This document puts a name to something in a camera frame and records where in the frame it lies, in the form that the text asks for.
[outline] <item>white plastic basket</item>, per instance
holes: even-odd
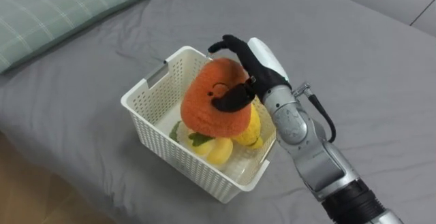
[[[183,47],[139,81],[121,98],[121,103],[129,110],[140,141],[147,148],[220,202],[228,203],[241,191],[253,190],[265,172],[269,164],[265,158],[275,142],[275,127],[264,106],[255,100],[264,145],[250,150],[235,144],[227,166],[221,171],[170,139],[171,128],[181,119],[183,95],[207,61],[201,52]]]

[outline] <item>wooden floor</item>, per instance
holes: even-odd
[[[26,162],[0,133],[0,224],[113,224],[64,180]]]

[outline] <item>white robotic part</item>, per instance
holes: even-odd
[[[248,41],[248,47],[254,53],[259,62],[269,69],[276,71],[278,74],[282,75],[286,81],[289,82],[289,78],[287,77],[286,71],[280,65],[280,62],[277,60],[273,52],[268,48],[268,46],[260,41],[256,37],[252,37]]]

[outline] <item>black glove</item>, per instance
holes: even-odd
[[[223,97],[214,98],[212,105],[216,109],[222,112],[235,112],[250,104],[256,95],[262,101],[268,90],[276,86],[287,85],[291,88],[283,76],[263,66],[243,40],[233,35],[224,35],[223,40],[213,44],[208,51],[213,54],[222,49],[236,53],[250,77],[244,84],[235,86]]]

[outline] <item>green leaf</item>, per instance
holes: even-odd
[[[173,139],[177,143],[179,143],[177,140],[177,129],[178,129],[178,126],[180,125],[180,122],[182,122],[182,121],[177,122],[170,132],[170,138]]]
[[[213,140],[213,137],[203,135],[201,133],[195,132],[190,134],[189,139],[193,140],[192,146],[201,146],[203,143]]]

